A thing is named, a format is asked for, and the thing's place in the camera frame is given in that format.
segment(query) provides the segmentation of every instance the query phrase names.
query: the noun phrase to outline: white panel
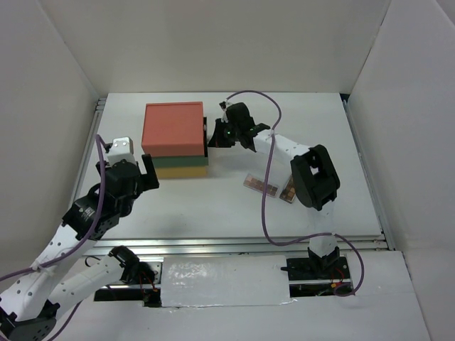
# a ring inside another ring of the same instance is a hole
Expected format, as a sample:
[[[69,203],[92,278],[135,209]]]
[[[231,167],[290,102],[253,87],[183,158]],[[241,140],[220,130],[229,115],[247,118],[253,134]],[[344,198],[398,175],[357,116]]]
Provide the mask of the white panel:
[[[453,340],[455,27],[435,0],[396,0],[348,107],[434,340]]]
[[[339,340],[429,341],[415,294],[401,290],[400,252],[363,252],[365,290],[387,279],[390,292],[350,298],[311,297],[276,306],[143,308],[138,302],[87,299],[62,334],[64,340]],[[371,268],[374,263],[382,267]],[[357,271],[357,261],[350,268]]]
[[[42,0],[108,92],[350,92],[390,0]]]
[[[35,1],[0,1],[0,46],[0,255],[29,265],[68,208],[94,100]]]
[[[163,307],[290,303],[284,256],[165,258]]]
[[[99,133],[105,141],[130,136],[136,157],[142,153],[140,143],[146,103],[204,103],[208,117],[208,134],[215,119],[223,112],[218,103],[227,93],[109,94]],[[331,155],[341,181],[335,201],[336,231],[347,236],[380,234],[373,204],[358,154],[350,133],[346,114],[338,94],[270,94],[283,110],[277,133],[301,144],[323,144]],[[277,110],[267,99],[243,94],[235,101],[245,102],[257,123],[272,125]],[[246,188],[248,173],[263,178],[267,156],[235,148],[209,148],[208,177],[200,179],[161,180],[158,190],[144,193],[133,212],[125,217],[106,238],[216,238],[263,237],[260,193]],[[86,193],[99,182],[92,150],[82,186]],[[270,182],[285,186],[291,174],[288,165],[274,162]],[[292,205],[279,198],[267,199],[267,225],[272,236],[294,237],[313,232],[308,210],[295,200]]]

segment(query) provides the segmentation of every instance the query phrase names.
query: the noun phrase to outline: orange box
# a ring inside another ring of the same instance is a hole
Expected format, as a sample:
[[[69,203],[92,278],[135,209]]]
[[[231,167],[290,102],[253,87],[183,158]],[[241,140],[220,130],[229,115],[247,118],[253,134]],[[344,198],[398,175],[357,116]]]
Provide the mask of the orange box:
[[[142,149],[152,157],[203,156],[202,102],[146,105]]]

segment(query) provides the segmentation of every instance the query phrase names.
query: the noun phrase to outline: white backdrop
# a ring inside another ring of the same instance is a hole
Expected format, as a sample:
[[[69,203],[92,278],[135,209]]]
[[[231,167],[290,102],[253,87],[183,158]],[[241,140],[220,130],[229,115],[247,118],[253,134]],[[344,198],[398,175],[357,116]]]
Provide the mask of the white backdrop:
[[[453,340],[455,27],[435,0],[394,0],[348,106],[434,341]]]
[[[350,92],[390,0],[41,0],[101,95]]]
[[[95,101],[34,0],[0,1],[0,46],[5,274],[30,265],[67,210]]]

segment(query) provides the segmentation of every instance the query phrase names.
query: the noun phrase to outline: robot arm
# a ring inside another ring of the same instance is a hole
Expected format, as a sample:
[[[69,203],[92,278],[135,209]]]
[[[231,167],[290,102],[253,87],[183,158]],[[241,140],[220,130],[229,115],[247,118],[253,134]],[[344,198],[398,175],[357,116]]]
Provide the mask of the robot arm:
[[[63,217],[55,236],[33,262],[30,272],[0,295],[0,331],[11,341],[39,341],[46,337],[68,309],[113,281],[137,284],[139,276],[154,279],[154,272],[126,247],[116,247],[97,264],[64,280],[75,262],[100,240],[106,231],[131,213],[134,201],[146,190],[159,187],[150,155],[143,155],[146,174],[141,174],[133,156],[130,138],[115,139],[106,146],[105,196],[101,216],[88,240],[70,256],[64,256],[90,231],[95,219],[100,184],[76,200]]]
[[[334,232],[333,201],[340,180],[327,149],[318,145],[308,147],[276,134],[266,124],[256,124],[244,103],[220,103],[222,119],[216,119],[215,132],[209,146],[230,148],[236,142],[251,151],[269,155],[272,134],[275,138],[274,159],[289,164],[296,196],[309,209],[314,233]],[[315,271],[324,271],[339,258],[334,236],[310,239],[309,256]]]

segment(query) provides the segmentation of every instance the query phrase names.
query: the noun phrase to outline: wire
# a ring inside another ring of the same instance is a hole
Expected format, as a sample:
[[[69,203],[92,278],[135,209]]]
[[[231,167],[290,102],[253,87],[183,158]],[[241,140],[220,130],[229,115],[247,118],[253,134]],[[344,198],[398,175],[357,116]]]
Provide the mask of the wire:
[[[274,131],[275,131],[276,127],[278,126],[278,124],[280,123],[280,121],[282,120],[282,108],[269,95],[267,95],[267,94],[265,94],[263,92],[260,92],[260,91],[256,91],[256,90],[243,90],[243,91],[239,91],[239,92],[234,92],[232,95],[228,96],[227,99],[231,99],[234,96],[237,96],[238,94],[244,94],[244,93],[252,93],[252,94],[258,94],[260,96],[263,96],[263,97],[267,98],[269,101],[271,101],[275,105],[275,107],[278,109],[278,119],[275,121],[274,125],[272,126],[272,132],[271,132],[272,143],[270,145],[269,158],[267,160],[267,167],[266,167],[266,170],[265,170],[265,177],[264,177],[264,189],[262,191],[261,222],[262,222],[262,231],[264,232],[265,238],[269,241],[270,244],[275,245],[277,247],[285,247],[285,246],[296,244],[296,243],[299,243],[299,242],[302,242],[304,240],[311,239],[311,238],[314,238],[314,237],[326,237],[326,236],[332,236],[332,235],[335,236],[336,238],[339,238],[339,239],[343,240],[355,252],[355,254],[358,257],[358,260],[360,262],[360,269],[361,269],[360,280],[359,280],[357,286],[350,293],[338,294],[336,292],[339,288],[341,288],[343,286],[349,286],[350,285],[349,283],[344,283],[342,285],[337,286],[336,289],[333,291],[333,293],[335,295],[341,296],[341,297],[355,295],[355,293],[358,291],[358,289],[362,286],[363,279],[365,277],[365,265],[363,264],[363,259],[362,259],[362,256],[360,255],[360,252],[345,237],[343,237],[343,236],[341,236],[339,234],[336,234],[336,233],[322,232],[322,233],[310,234],[310,235],[305,236],[305,237],[296,238],[296,239],[290,240],[288,242],[276,242],[269,236],[269,232],[267,231],[267,226],[265,224],[265,201],[266,201],[266,198],[267,198],[267,188],[268,188],[268,184],[269,184],[270,167],[272,166],[273,150],[274,150],[274,147],[275,147],[275,133],[274,133]]]
[[[93,232],[95,231],[95,229],[96,229],[96,227],[98,225],[98,222],[99,222],[99,220],[101,218],[102,205],[103,205],[103,202],[105,200],[106,168],[105,168],[105,160],[104,160],[104,157],[103,157],[103,154],[102,154],[102,139],[101,139],[100,135],[96,135],[95,143],[96,143],[97,150],[98,150],[98,158],[100,160],[100,177],[101,177],[101,181],[100,181],[100,192],[99,192],[99,195],[98,195],[98,206],[97,206],[97,211],[95,213],[95,217],[93,218],[93,223],[90,226],[90,228],[87,231],[87,233],[85,234],[85,236],[76,244],[75,247],[73,247],[66,254],[62,253],[61,256],[56,257],[56,258],[54,258],[54,259],[52,259],[50,261],[47,261],[45,263],[40,264],[40,266],[43,267],[43,268],[48,268],[49,266],[52,266],[52,265],[58,263],[59,261],[62,261],[63,259],[65,259],[65,258],[71,256],[72,254],[74,254],[78,249],[80,249],[80,247],[93,234]],[[9,279],[9,278],[12,278],[12,277],[15,277],[15,276],[30,274],[32,272],[34,272],[34,270],[31,267],[30,268],[25,268],[25,269],[22,269],[22,270],[18,270],[18,271],[15,271],[15,272],[11,272],[10,274],[7,274],[7,275],[4,275],[4,276],[0,277],[0,282],[5,281],[6,279]]]
[[[71,322],[71,319],[73,318],[74,314],[76,313],[76,310],[79,308],[79,305],[81,304],[82,302],[79,302],[78,304],[76,304],[73,308],[73,311],[71,312],[70,316],[68,316],[68,318],[66,319],[65,323],[63,323],[62,327],[57,331],[56,334],[54,334],[54,336],[52,336],[50,339],[48,339],[48,341],[54,341],[57,337],[60,336],[60,334],[62,333],[62,331],[65,330],[66,326]]]

